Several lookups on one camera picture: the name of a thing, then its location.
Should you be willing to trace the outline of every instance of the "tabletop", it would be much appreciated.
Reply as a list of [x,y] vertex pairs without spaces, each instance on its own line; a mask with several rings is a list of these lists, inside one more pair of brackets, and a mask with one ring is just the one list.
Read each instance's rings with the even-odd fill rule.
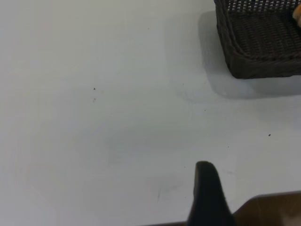
[[4,0],[0,224],[185,221],[195,164],[232,211],[301,189],[301,77],[236,80],[213,0]]

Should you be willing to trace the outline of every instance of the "dark brown wicker basket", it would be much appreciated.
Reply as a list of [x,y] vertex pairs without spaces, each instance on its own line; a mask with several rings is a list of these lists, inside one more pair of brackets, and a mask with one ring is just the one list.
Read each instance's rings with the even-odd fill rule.
[[301,0],[214,0],[217,30],[235,78],[301,74],[301,28],[293,10]]

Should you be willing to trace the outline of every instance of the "white table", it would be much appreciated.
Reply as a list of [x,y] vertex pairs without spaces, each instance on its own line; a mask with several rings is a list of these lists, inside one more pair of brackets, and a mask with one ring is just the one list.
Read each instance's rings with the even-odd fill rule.
[[0,225],[184,221],[200,160],[232,211],[300,190],[301,77],[234,79],[215,23],[213,0],[4,0]]

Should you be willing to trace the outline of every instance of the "black object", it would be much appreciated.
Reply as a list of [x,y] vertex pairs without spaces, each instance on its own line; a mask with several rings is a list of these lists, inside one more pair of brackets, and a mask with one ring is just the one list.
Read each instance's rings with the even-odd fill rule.
[[214,165],[198,162],[194,183],[194,201],[186,225],[236,226]]
[[235,78],[301,74],[301,28],[292,18],[301,0],[214,0],[217,30]]

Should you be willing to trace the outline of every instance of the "woven basket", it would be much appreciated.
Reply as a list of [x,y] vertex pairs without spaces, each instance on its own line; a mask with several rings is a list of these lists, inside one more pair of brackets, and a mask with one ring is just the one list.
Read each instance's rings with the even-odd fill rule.
[[293,10],[301,0],[214,0],[217,30],[235,78],[301,74],[301,28]]

